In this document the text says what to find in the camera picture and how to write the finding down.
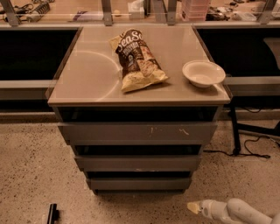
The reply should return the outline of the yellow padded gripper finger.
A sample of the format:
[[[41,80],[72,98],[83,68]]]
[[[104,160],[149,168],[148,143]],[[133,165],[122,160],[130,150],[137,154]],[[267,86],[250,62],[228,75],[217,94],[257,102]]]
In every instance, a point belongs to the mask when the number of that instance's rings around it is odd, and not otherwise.
[[[188,202],[187,209],[194,214],[199,214],[201,212],[200,202],[199,201]]]

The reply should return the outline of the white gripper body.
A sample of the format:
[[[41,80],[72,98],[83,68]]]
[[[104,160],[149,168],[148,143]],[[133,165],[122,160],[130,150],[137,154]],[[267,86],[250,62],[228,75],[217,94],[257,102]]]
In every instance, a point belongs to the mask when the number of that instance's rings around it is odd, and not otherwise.
[[[222,221],[223,223],[230,221],[227,202],[205,199],[199,203],[199,209],[203,216],[211,220]]]

